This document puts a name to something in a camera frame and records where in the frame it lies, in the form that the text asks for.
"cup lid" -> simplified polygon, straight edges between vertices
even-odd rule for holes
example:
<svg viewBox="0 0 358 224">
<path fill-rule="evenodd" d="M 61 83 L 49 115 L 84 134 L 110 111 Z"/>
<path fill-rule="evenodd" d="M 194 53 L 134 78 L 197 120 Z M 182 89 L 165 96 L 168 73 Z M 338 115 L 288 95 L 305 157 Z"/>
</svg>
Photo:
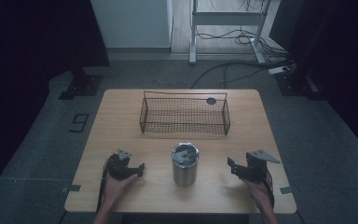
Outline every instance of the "cup lid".
<svg viewBox="0 0 358 224">
<path fill-rule="evenodd" d="M 181 167 L 190 167 L 200 158 L 199 150 L 191 143 L 179 143 L 172 151 L 173 162 Z"/>
</svg>

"black stand base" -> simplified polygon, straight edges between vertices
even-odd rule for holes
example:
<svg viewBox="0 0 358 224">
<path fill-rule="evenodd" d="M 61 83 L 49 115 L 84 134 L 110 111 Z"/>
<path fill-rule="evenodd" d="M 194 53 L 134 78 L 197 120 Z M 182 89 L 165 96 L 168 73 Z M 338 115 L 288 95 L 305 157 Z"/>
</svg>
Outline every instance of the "black stand base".
<svg viewBox="0 0 358 224">
<path fill-rule="evenodd" d="M 294 74 L 275 75 L 281 94 L 284 96 L 307 96 L 310 100 L 324 100 L 322 93 L 309 76 L 304 80 Z"/>
<path fill-rule="evenodd" d="M 306 86 L 294 79 L 292 74 L 275 75 L 281 95 L 284 96 L 306 96 Z"/>
<path fill-rule="evenodd" d="M 95 96 L 100 84 L 103 80 L 103 76 L 86 76 L 86 85 L 76 85 L 74 81 L 71 82 L 67 91 L 63 91 L 60 96 L 60 100 L 73 100 L 75 96 Z"/>
</svg>

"black cable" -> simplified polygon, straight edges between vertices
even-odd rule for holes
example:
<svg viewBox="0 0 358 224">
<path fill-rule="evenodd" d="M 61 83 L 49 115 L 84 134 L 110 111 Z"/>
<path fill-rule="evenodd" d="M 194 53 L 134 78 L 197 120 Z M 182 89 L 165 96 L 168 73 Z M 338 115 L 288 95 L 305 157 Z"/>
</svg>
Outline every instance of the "black cable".
<svg viewBox="0 0 358 224">
<path fill-rule="evenodd" d="M 228 84 L 228 82 L 227 82 L 227 69 L 228 69 L 228 67 L 229 67 L 230 65 L 234 64 L 235 62 L 241 63 L 240 60 L 231 60 L 231 61 L 229 61 L 229 62 L 227 63 L 226 66 L 223 67 L 223 71 L 222 71 L 222 72 L 223 72 L 223 82 L 219 83 L 219 89 L 220 89 L 220 86 L 221 86 L 222 84 L 224 85 L 224 86 L 223 86 L 223 89 L 227 89 L 227 84 Z"/>
<path fill-rule="evenodd" d="M 202 73 L 197 79 L 196 81 L 194 81 L 193 85 L 191 85 L 190 89 L 193 89 L 194 86 L 197 84 L 197 82 L 200 81 L 200 79 L 202 79 L 206 74 L 208 74 L 210 71 L 214 70 L 215 68 L 218 68 L 218 67 L 222 67 L 222 66 L 226 66 L 226 65 L 232 65 L 232 64 L 245 64 L 245 65 L 250 65 L 250 66 L 254 66 L 254 67 L 259 67 L 259 68 L 262 68 L 260 69 L 259 71 L 256 71 L 255 73 L 257 72 L 260 72 L 261 70 L 263 69 L 270 69 L 272 67 L 276 67 L 276 66 L 283 66 L 283 65 L 287 65 L 287 64 L 290 64 L 290 63 L 293 63 L 292 60 L 283 60 L 281 62 L 278 62 L 278 63 L 271 63 L 271 64 L 259 64 L 259 63 L 251 63 L 251 62 L 246 62 L 246 61 L 240 61 L 240 60 L 236 60 L 236 61 L 231 61 L 231 62 L 228 62 L 228 63 L 222 63 L 222 64 L 219 64 L 217 66 L 214 66 L 210 69 L 208 69 L 207 71 L 205 71 L 204 73 Z M 228 82 L 232 82 L 232 81 L 235 81 L 235 80 L 238 80 L 238 79 L 242 79 L 242 78 L 245 78 L 245 77 L 241 77 L 241 78 L 236 78 L 236 79 L 233 79 L 233 80 L 230 80 Z"/>
<path fill-rule="evenodd" d="M 240 8 L 243 6 L 243 4 L 245 3 L 246 1 L 246 4 L 247 4 L 247 8 L 246 8 L 246 11 L 248 11 L 249 9 L 249 6 L 250 6 L 250 0 L 244 0 L 242 5 L 240 6 Z M 261 11 L 263 9 L 263 5 L 264 5 L 264 1 L 265 0 L 262 0 L 261 4 L 259 7 L 261 7 Z M 190 29 L 192 27 L 192 22 L 191 22 L 191 14 L 192 14 L 192 9 L 191 9 L 191 3 L 192 1 L 189 1 L 189 12 L 190 12 L 190 17 L 189 17 L 189 22 L 190 22 Z M 199 2 L 197 1 L 196 2 L 196 10 L 198 9 L 198 5 L 199 5 Z M 201 38 L 201 39 L 215 39 L 215 38 L 221 38 L 221 39 L 235 39 L 235 43 L 237 44 L 240 44 L 240 45 L 248 45 L 248 44 L 252 44 L 250 38 L 255 38 L 255 34 L 251 33 L 251 32 L 248 32 L 248 31 L 244 31 L 242 30 L 242 26 L 240 28 L 240 30 L 233 30 L 233 31 L 230 31 L 226 34 L 223 34 L 223 35 L 209 35 L 209 34 L 201 34 L 199 33 L 199 30 L 196 26 L 196 35 Z M 227 36 L 227 35 L 230 35 L 234 32 L 241 32 L 239 35 L 237 36 Z M 267 52 L 267 53 L 271 53 L 271 54 L 276 54 L 276 55 L 280 55 L 282 57 L 287 57 L 287 52 L 284 50 L 284 49 L 276 49 L 276 48 L 273 48 L 271 47 L 267 41 L 260 36 L 259 38 L 259 44 L 261 45 L 262 49 Z"/>
<path fill-rule="evenodd" d="M 269 172 L 269 170 L 267 170 L 267 173 L 269 174 L 270 177 L 270 183 L 271 183 L 271 187 L 269 186 L 269 183 L 267 183 L 267 180 L 263 179 L 263 183 L 264 186 L 266 186 L 267 188 L 267 192 L 268 192 L 268 197 L 269 197 L 269 201 L 271 202 L 272 207 L 275 206 L 275 197 L 274 197 L 274 186 L 273 186 L 273 182 L 272 182 L 272 175 Z"/>
<path fill-rule="evenodd" d="M 261 72 L 261 71 L 263 71 L 263 70 L 266 70 L 266 69 L 267 69 L 267 68 L 262 68 L 262 69 L 259 69 L 259 70 L 255 71 L 255 72 L 253 72 L 253 73 L 252 73 L 251 75 L 249 75 L 249 76 L 237 77 L 237 78 L 231 79 L 230 81 L 221 82 L 221 83 L 219 83 L 219 89 L 220 89 L 221 85 L 225 85 L 226 87 L 225 87 L 224 89 L 227 89 L 227 84 L 228 84 L 228 83 L 233 82 L 233 81 L 238 81 L 238 80 L 240 80 L 240 79 L 247 78 L 247 77 L 252 77 L 252 76 L 254 76 L 256 73 L 259 73 L 259 72 Z"/>
<path fill-rule="evenodd" d="M 242 4 L 240 5 L 240 7 L 238 8 L 237 11 L 240 11 L 241 7 L 243 6 L 243 4 L 245 4 L 246 0 L 243 0 Z"/>
<path fill-rule="evenodd" d="M 214 8 L 214 11 L 217 11 L 217 9 L 214 7 L 214 5 L 213 5 L 213 1 L 211 0 L 211 5 L 212 5 L 212 7 Z"/>
<path fill-rule="evenodd" d="M 65 212 L 62 214 L 62 216 L 61 216 L 61 218 L 60 218 L 59 224 L 62 223 L 62 221 L 63 221 L 63 219 L 65 218 L 65 216 L 66 216 L 67 213 L 68 213 L 68 212 L 65 210 Z"/>
<path fill-rule="evenodd" d="M 108 172 L 108 170 L 107 170 L 107 168 L 105 166 L 104 169 L 103 169 L 103 176 L 101 178 L 100 193 L 98 195 L 97 212 L 98 212 L 98 210 L 100 210 L 101 203 L 103 202 L 103 188 L 104 188 L 104 185 L 105 185 L 105 179 L 106 179 L 107 172 Z"/>
<path fill-rule="evenodd" d="M 251 5 L 251 0 L 246 2 L 246 11 L 249 11 L 249 6 Z"/>
<path fill-rule="evenodd" d="M 298 217 L 300 218 L 301 223 L 302 223 L 302 224 L 305 224 L 304 218 L 301 216 L 301 214 L 298 212 L 298 210 L 296 210 L 296 214 L 297 214 Z"/>
</svg>

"black wire mesh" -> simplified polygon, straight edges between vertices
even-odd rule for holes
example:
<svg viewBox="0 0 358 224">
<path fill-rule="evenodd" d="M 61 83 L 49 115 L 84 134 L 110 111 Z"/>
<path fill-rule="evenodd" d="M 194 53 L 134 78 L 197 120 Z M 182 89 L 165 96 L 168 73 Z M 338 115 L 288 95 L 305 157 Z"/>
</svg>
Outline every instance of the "black wire mesh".
<svg viewBox="0 0 358 224">
<path fill-rule="evenodd" d="M 142 133 L 228 134 L 226 93 L 167 93 L 145 91 Z"/>
</svg>

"white wall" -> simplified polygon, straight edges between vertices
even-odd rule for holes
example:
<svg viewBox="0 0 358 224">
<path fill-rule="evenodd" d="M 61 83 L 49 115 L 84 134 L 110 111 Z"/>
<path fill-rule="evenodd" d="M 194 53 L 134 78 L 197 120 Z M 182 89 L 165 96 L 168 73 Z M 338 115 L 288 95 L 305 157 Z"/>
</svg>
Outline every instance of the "white wall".
<svg viewBox="0 0 358 224">
<path fill-rule="evenodd" d="M 91 0 L 106 48 L 169 48 L 172 0 Z"/>
</svg>

